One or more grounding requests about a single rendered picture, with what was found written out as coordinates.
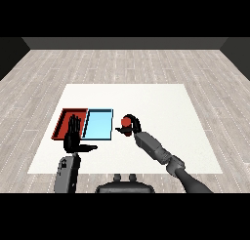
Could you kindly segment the red shallow open box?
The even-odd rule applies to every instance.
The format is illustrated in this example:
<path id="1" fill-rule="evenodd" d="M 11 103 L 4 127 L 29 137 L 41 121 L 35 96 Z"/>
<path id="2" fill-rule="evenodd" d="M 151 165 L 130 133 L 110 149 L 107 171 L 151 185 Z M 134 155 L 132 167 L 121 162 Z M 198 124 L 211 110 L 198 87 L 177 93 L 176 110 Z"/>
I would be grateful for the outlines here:
<path id="1" fill-rule="evenodd" d="M 87 108 L 64 108 L 59 117 L 58 123 L 55 130 L 51 136 L 52 140 L 63 140 L 64 135 L 68 131 L 69 118 L 75 115 L 80 119 L 80 135 L 83 135 L 83 129 L 85 126 L 85 120 L 87 117 Z"/>

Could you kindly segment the light blue shallow open box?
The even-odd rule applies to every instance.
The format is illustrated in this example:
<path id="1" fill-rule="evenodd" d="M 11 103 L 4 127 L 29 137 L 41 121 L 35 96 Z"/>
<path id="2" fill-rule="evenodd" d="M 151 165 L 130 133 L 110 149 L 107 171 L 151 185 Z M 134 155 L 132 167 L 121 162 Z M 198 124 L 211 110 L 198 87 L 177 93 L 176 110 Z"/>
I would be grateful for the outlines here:
<path id="1" fill-rule="evenodd" d="M 83 140 L 111 140 L 113 110 L 90 108 L 82 131 Z"/>

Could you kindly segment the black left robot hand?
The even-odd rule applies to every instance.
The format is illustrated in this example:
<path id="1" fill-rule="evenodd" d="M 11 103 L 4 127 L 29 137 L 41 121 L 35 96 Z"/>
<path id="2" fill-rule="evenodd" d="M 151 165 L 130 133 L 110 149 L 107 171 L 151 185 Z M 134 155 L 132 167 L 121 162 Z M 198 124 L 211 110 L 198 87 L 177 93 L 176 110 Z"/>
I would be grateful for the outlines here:
<path id="1" fill-rule="evenodd" d="M 81 119 L 74 114 L 68 120 L 68 129 L 63 139 L 63 149 L 67 153 L 90 152 L 98 148 L 96 145 L 80 143 L 80 122 Z"/>

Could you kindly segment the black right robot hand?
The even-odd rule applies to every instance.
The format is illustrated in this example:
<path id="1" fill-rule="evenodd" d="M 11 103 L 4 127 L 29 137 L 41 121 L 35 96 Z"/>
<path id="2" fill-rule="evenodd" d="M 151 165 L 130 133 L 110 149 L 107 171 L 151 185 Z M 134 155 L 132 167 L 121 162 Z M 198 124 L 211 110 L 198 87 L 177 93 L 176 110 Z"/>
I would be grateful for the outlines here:
<path id="1" fill-rule="evenodd" d="M 124 117 L 128 117 L 131 119 L 132 127 L 131 128 L 123 128 L 122 125 L 120 128 L 116 128 L 116 131 L 125 135 L 126 132 L 131 132 L 132 135 L 136 133 L 140 133 L 142 131 L 141 123 L 137 117 L 132 114 L 127 114 Z"/>

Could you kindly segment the dark grey robot body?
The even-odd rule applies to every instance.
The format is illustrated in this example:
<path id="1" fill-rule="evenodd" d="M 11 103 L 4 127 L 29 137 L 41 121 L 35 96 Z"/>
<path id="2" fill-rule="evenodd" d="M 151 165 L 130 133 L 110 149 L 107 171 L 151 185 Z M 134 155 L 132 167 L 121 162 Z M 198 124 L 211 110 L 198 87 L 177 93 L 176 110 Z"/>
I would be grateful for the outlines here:
<path id="1" fill-rule="evenodd" d="M 137 181 L 135 174 L 129 175 L 128 181 L 122 181 L 120 174 L 115 174 L 112 182 L 99 185 L 96 193 L 154 193 L 151 185 Z"/>

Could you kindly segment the small red can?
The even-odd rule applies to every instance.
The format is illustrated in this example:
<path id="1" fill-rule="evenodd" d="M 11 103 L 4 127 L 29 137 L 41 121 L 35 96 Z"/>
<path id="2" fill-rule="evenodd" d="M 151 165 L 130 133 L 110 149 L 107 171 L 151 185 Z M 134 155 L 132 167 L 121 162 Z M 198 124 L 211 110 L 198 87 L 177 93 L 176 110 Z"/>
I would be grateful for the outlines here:
<path id="1" fill-rule="evenodd" d="M 131 123 L 131 119 L 128 117 L 124 117 L 121 119 L 121 125 L 123 128 L 131 128 L 132 127 L 132 123 Z M 132 135 L 131 132 L 126 132 L 125 136 L 126 137 L 130 137 Z"/>

